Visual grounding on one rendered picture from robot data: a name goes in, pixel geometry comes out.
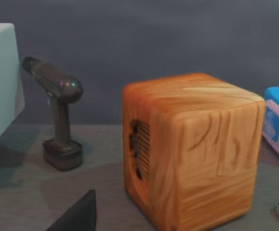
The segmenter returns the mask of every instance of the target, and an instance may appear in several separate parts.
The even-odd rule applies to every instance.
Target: wooden cube
[[[127,194],[160,231],[205,231],[252,204],[265,101],[206,74],[123,90]]]

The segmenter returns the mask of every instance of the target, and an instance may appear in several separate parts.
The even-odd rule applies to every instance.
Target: side face of wooden cube
[[[262,100],[177,122],[177,230],[208,230],[251,208],[264,113]]]
[[[172,118],[157,110],[136,86],[127,86],[122,96],[124,187],[158,230],[170,231],[179,223]],[[129,142],[138,123],[143,124],[138,128],[139,139],[149,141],[148,176],[142,176],[142,180],[136,175],[134,150]]]

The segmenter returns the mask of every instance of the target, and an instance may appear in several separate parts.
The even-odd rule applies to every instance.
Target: wooden speaker
[[[160,231],[205,231],[252,204],[265,101],[206,74],[127,85],[124,187]]]

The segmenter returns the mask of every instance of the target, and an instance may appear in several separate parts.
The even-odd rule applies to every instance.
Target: black pointed object
[[[95,190],[88,191],[46,231],[95,231]]]

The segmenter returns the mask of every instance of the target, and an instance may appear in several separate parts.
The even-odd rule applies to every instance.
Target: drill base
[[[82,145],[71,141],[67,147],[61,147],[55,139],[43,142],[44,160],[60,171],[70,171],[82,164]]]

